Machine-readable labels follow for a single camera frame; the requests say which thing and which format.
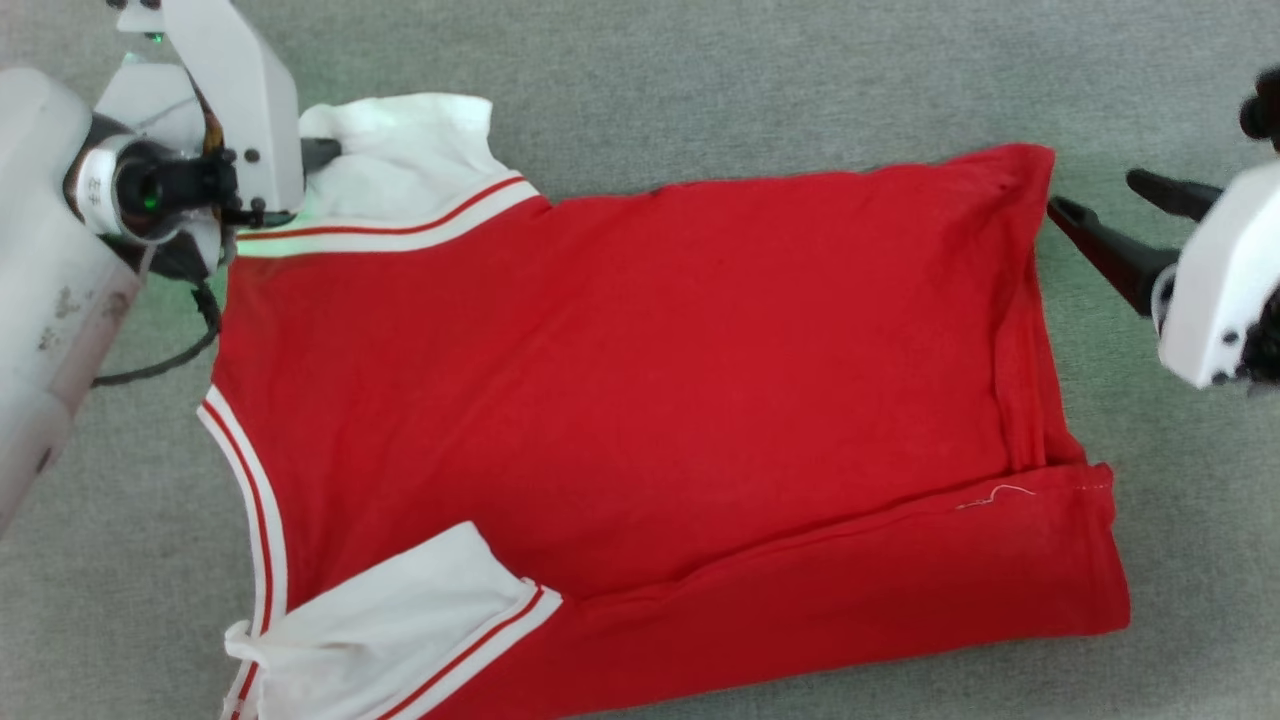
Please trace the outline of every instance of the folded shirt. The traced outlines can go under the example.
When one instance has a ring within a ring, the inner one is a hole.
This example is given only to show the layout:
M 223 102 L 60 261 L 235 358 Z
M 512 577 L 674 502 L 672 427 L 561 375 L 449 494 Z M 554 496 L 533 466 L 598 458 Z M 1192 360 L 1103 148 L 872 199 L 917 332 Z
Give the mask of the folded shirt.
M 1036 278 L 1052 151 L 554 204 L 490 105 L 317 106 L 200 414 L 225 719 L 549 719 L 1129 620 Z

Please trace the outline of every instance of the white sleeve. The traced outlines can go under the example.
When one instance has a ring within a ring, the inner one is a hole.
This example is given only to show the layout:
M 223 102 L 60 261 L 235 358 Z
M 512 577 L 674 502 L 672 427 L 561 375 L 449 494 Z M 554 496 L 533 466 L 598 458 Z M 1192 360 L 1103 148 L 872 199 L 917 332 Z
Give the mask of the white sleeve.
M 343 154 L 307 178 L 293 225 L 415 223 L 509 176 L 489 151 L 492 111 L 483 97 L 435 92 L 311 108 L 300 120 L 302 137 L 337 140 Z

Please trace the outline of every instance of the red t-shirt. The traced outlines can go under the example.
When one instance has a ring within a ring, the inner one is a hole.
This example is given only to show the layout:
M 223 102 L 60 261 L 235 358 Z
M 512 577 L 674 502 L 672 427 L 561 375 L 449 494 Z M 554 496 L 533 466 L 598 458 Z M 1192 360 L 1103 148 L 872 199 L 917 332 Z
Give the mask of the red t-shirt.
M 554 204 L 488 120 L 312 109 L 347 155 L 242 237 L 202 409 L 257 560 L 227 717 L 559 717 L 1126 625 L 1036 279 L 1050 150 Z

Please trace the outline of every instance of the black cable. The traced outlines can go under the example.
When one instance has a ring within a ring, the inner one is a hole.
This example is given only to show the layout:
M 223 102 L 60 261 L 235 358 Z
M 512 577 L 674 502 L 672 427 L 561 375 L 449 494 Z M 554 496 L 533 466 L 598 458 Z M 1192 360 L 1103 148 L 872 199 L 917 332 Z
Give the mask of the black cable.
M 218 307 L 218 296 L 214 295 L 214 291 L 205 281 L 193 281 L 192 284 L 196 286 L 196 290 L 191 291 L 191 296 L 196 300 L 196 309 L 200 310 L 200 315 L 205 318 L 205 325 L 209 328 L 205 337 L 200 338 L 196 345 L 192 345 L 184 352 L 180 352 L 164 363 L 151 365 L 150 368 L 142 368 L 141 370 L 120 373 L 118 375 L 102 375 L 101 378 L 93 380 L 93 387 L 119 387 L 132 382 L 160 377 L 169 370 L 191 363 L 198 357 L 205 348 L 212 345 L 215 340 L 218 340 L 218 333 L 223 329 L 223 314 Z

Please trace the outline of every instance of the red stripe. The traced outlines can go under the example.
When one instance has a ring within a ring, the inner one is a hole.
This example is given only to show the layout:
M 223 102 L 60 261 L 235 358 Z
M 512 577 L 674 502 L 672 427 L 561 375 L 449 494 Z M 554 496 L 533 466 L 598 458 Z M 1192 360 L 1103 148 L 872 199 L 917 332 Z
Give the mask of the red stripe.
M 207 400 L 204 402 L 204 406 L 205 413 L 209 413 L 209 416 L 218 424 L 218 429 L 223 433 L 223 437 L 227 438 L 227 443 L 232 446 L 233 451 L 236 451 L 236 459 L 239 461 L 241 468 L 244 471 L 244 478 L 248 479 L 250 492 L 253 495 L 253 511 L 257 514 L 259 544 L 262 547 L 262 569 L 266 578 L 266 588 L 262 592 L 262 618 L 257 629 L 257 634 L 261 635 L 271 624 L 271 601 L 274 593 L 271 579 L 271 547 L 268 544 L 266 511 L 262 510 L 262 496 L 257 489 L 257 482 L 253 479 L 253 473 L 250 470 L 248 461 L 244 460 L 244 454 L 241 452 L 239 445 L 236 442 L 234 436 L 232 436 L 227 423 L 223 420 L 221 415 L 218 414 L 218 410 L 214 410 L 214 406 L 210 405 Z M 248 691 L 253 685 L 255 675 L 257 675 L 256 662 L 250 666 L 248 674 L 244 675 L 244 684 L 241 687 L 239 696 L 237 696 L 241 706 L 232 712 L 230 720 L 239 720 L 241 708 L 244 707 L 244 698 L 248 697 Z
M 543 598 L 543 587 L 538 585 L 538 592 L 534 593 L 532 600 L 529 601 L 529 605 L 526 605 L 524 610 L 521 610 L 520 612 L 517 612 L 512 618 L 508 618 L 507 620 L 503 620 L 502 623 L 498 623 L 497 625 L 494 625 L 480 639 L 477 639 L 476 642 L 471 643 L 471 647 L 468 647 L 466 651 L 463 651 L 462 655 L 454 657 L 448 665 L 445 665 L 444 667 L 442 667 L 439 673 L 436 673 L 435 675 L 431 675 L 431 678 L 426 683 L 424 683 L 422 687 L 420 687 L 416 691 L 413 691 L 413 694 L 408 696 L 399 705 L 397 705 L 396 707 L 390 708 L 384 715 L 379 716 L 378 720 L 390 720 L 390 717 L 394 717 L 398 712 L 403 711 L 410 705 L 413 705 L 413 702 L 417 701 L 417 698 L 422 697 L 422 694 L 426 693 L 426 691 L 429 691 L 433 687 L 435 687 L 436 683 L 439 683 L 445 675 L 448 675 L 449 673 L 452 673 L 466 659 L 468 659 L 472 655 L 475 655 L 475 652 L 477 650 L 480 650 L 481 647 L 484 647 L 484 644 L 486 642 L 492 641 L 494 635 L 497 635 L 498 633 L 500 633 L 504 629 L 509 628 L 513 623 L 520 621 L 520 619 L 524 618 L 525 615 L 529 615 L 530 612 L 532 612 L 534 607 L 538 606 L 538 601 L 541 600 L 541 598 Z
M 471 208 L 476 202 L 480 202 L 485 197 L 489 197 L 490 195 L 498 192 L 504 187 L 509 187 L 520 182 L 525 182 L 525 178 L 516 177 L 504 179 L 498 184 L 494 184 L 488 190 L 481 191 L 479 195 L 474 196 L 471 200 L 467 200 L 462 205 L 458 205 L 448 215 L 440 218 L 439 220 L 433 220 L 430 223 L 426 223 L 425 225 L 417 225 L 412 228 L 361 228 L 353 225 L 333 225 L 333 227 L 306 228 L 297 231 L 242 233 L 241 240 L 280 240 L 285 237 L 307 237 L 312 234 L 416 234 L 420 232 L 426 232 L 429 229 L 438 228 L 444 223 L 448 223 L 453 218 L 461 215 L 462 211 L 466 210 L 467 208 Z

